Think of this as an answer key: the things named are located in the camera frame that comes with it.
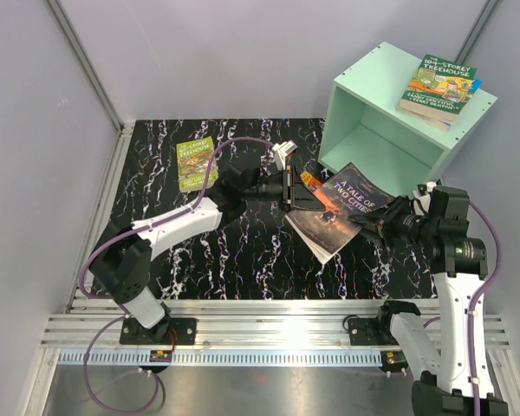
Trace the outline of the orange 130-storey treehouse book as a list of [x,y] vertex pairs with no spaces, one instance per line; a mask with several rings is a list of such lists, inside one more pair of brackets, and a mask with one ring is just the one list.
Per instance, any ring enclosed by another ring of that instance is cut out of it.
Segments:
[[316,190],[322,186],[322,182],[310,172],[302,172],[300,179],[311,190]]

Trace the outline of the dark tale of two cities book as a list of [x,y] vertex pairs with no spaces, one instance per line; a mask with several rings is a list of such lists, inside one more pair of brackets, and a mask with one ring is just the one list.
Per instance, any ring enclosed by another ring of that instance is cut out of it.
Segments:
[[367,214],[393,199],[352,163],[323,183],[314,195],[323,203],[321,211],[293,210],[285,219],[322,264],[361,231],[360,225],[348,219],[351,215]]

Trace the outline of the lime green 65-storey treehouse book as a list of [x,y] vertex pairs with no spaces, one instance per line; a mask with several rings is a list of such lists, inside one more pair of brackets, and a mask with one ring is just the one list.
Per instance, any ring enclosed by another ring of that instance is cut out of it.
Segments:
[[196,192],[203,188],[210,157],[213,155],[212,137],[178,143],[176,145],[179,190]]

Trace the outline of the green 104-storey treehouse book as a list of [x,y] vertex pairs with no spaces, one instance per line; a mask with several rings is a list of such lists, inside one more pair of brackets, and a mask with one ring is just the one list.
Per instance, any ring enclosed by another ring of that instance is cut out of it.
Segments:
[[425,55],[417,67],[398,110],[438,130],[448,132],[471,97],[477,69],[435,55]]

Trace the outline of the blue 26-storey treehouse book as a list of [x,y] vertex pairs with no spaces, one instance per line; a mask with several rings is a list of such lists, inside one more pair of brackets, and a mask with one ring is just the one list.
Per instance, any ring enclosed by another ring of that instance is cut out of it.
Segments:
[[482,85],[482,81],[479,79],[475,79],[471,84],[470,92],[473,94],[475,93]]

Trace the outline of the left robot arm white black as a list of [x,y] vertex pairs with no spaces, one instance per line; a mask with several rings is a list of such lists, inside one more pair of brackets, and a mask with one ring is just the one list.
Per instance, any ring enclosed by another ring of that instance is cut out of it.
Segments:
[[324,209],[293,166],[266,177],[260,168],[230,166],[188,205],[128,226],[107,225],[87,268],[125,312],[121,343],[154,345],[176,340],[171,310],[148,286],[152,261],[177,244],[235,221],[251,200],[276,202],[285,212]]

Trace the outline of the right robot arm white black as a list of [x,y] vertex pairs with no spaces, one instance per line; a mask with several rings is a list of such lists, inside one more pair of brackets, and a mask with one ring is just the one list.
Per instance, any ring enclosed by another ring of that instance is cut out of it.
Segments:
[[432,343],[412,302],[384,302],[376,336],[386,344],[398,342],[406,358],[414,378],[414,414],[506,415],[508,404],[497,397],[486,360],[484,293],[491,279],[484,242],[468,235],[469,195],[430,184],[419,193],[349,221],[382,248],[391,250],[398,241],[421,248],[438,292],[440,345]]

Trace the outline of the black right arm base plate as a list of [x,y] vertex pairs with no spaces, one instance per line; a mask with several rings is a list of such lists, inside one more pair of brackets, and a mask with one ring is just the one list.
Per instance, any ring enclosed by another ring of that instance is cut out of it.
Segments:
[[359,317],[347,315],[343,318],[341,325],[347,332],[351,346],[393,346],[398,347],[398,341],[389,332],[391,315],[387,321],[380,325],[377,317]]

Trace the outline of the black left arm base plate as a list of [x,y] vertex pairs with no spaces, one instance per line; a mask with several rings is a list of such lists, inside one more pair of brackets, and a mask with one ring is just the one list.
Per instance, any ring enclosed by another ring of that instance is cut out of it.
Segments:
[[121,345],[178,345],[195,344],[198,320],[196,318],[171,318],[154,328],[144,328],[134,318],[126,319],[120,332]]

